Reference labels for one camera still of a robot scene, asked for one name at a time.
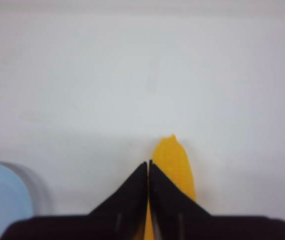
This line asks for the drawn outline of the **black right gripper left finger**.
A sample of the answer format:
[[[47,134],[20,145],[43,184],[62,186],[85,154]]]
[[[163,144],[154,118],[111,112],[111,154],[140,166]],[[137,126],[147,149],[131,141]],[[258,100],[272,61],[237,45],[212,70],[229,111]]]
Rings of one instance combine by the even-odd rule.
[[[141,163],[124,183],[88,217],[97,220],[98,240],[142,240],[147,201],[148,165]]]

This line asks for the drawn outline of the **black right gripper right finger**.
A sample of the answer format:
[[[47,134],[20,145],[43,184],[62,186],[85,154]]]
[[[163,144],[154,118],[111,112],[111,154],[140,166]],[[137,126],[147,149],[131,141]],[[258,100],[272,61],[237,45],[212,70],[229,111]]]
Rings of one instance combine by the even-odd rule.
[[[212,218],[152,160],[149,161],[149,201],[163,240],[199,240],[195,233],[197,223]]]

